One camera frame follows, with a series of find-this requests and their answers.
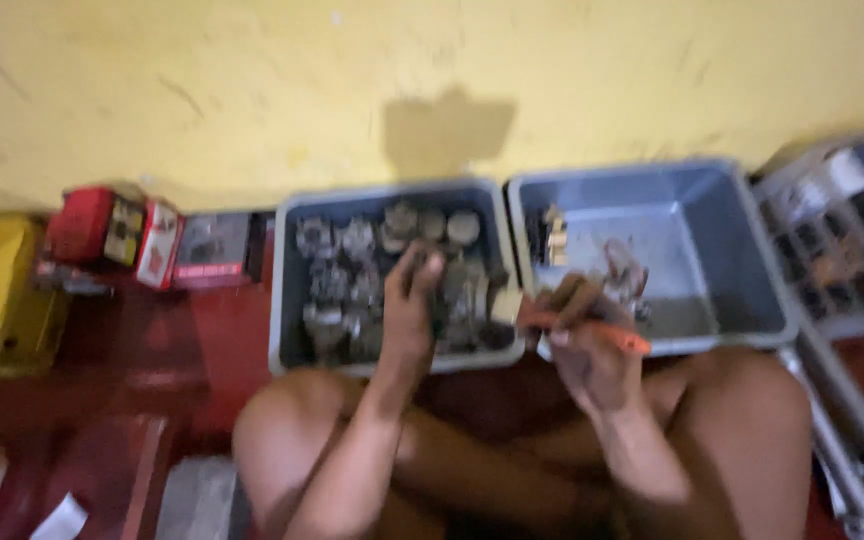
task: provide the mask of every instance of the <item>red floor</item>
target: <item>red floor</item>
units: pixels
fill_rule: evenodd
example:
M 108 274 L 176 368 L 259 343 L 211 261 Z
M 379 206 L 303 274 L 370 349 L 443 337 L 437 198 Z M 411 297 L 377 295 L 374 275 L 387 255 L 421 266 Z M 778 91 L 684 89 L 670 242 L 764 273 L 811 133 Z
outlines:
M 66 491 L 97 512 L 82 540 L 150 538 L 162 464 L 189 453 L 227 452 L 237 412 L 270 380 L 270 302 L 268 282 L 76 300 L 54 374 L 42 382 L 71 397 L 23 415 L 42 397 L 15 394 L 19 397 L 9 401 L 6 392 L 0 409 L 8 407 L 16 411 L 16 422 L 40 428 L 85 427 L 11 437 L 14 462 L 24 465 L 10 470 L 3 493 L 19 517 L 0 520 L 0 538 L 27 536 L 31 524 L 51 509 L 50 501 Z M 864 341 L 840 349 L 864 387 Z M 206 385 L 208 396 L 202 392 Z M 496 440 L 520 435 L 570 406 L 551 367 L 528 358 L 503 370 L 429 377 L 419 398 L 438 416 Z M 130 416 L 137 411 L 172 421 Z M 101 419 L 109 414 L 121 416 Z M 174 436 L 177 426 L 191 427 Z M 103 438 L 122 442 L 96 449 L 95 441 Z M 45 494 L 43 501 L 32 504 L 34 494 Z M 845 538 L 815 489 L 807 537 Z

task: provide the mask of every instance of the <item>leg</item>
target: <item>leg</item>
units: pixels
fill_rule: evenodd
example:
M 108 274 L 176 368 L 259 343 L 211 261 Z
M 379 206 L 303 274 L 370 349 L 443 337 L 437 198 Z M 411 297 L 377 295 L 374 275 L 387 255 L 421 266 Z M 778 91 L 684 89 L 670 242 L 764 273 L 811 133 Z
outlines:
M 242 412 L 234 455 L 256 520 L 271 537 L 284 531 L 360 394 L 356 382 L 339 374 L 294 372 L 257 394 Z M 519 524 L 536 534 L 558 533 L 577 515 L 592 522 L 605 507 L 602 497 L 577 483 L 417 409 L 405 415 L 392 481 L 451 510 Z M 383 515 L 379 532 L 386 521 Z
M 750 540 L 801 538 L 811 473 L 810 404 L 771 355 L 744 348 L 698 354 L 643 381 L 679 458 L 717 478 Z M 602 465 L 592 425 L 516 442 L 568 467 Z

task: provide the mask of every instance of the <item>grey plastic bin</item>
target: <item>grey plastic bin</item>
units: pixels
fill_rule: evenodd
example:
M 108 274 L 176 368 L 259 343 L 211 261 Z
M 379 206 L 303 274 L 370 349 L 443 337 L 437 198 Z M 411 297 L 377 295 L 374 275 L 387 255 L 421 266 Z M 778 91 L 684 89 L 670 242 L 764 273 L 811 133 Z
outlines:
M 282 374 L 289 369 L 315 364 L 312 345 L 303 328 L 303 306 L 308 300 L 310 263 L 296 247 L 298 221 L 320 216 L 342 226 L 354 216 L 366 215 L 378 219 L 387 207 L 402 200 L 418 207 L 436 207 L 446 213 L 474 210 L 482 219 L 483 229 L 473 249 L 478 251 L 487 269 L 492 271 L 501 268 L 509 273 L 511 284 L 519 284 L 502 190 L 493 181 L 457 178 L 295 195 L 282 203 L 275 215 L 269 330 L 271 373 Z M 436 355 L 432 361 L 432 372 L 507 366 L 518 361 L 524 350 L 524 340 L 516 335 L 499 350 Z M 354 377 L 366 377 L 373 373 L 375 367 L 375 364 L 360 363 L 345 365 L 340 369 Z
M 569 266 L 606 269 L 602 245 L 630 242 L 651 268 L 639 331 L 653 356 L 716 345 L 785 345 L 797 324 L 745 176 L 726 159 L 524 174 L 508 185 L 524 288 L 554 286 L 569 268 L 534 267 L 525 215 L 556 204 L 568 224 Z

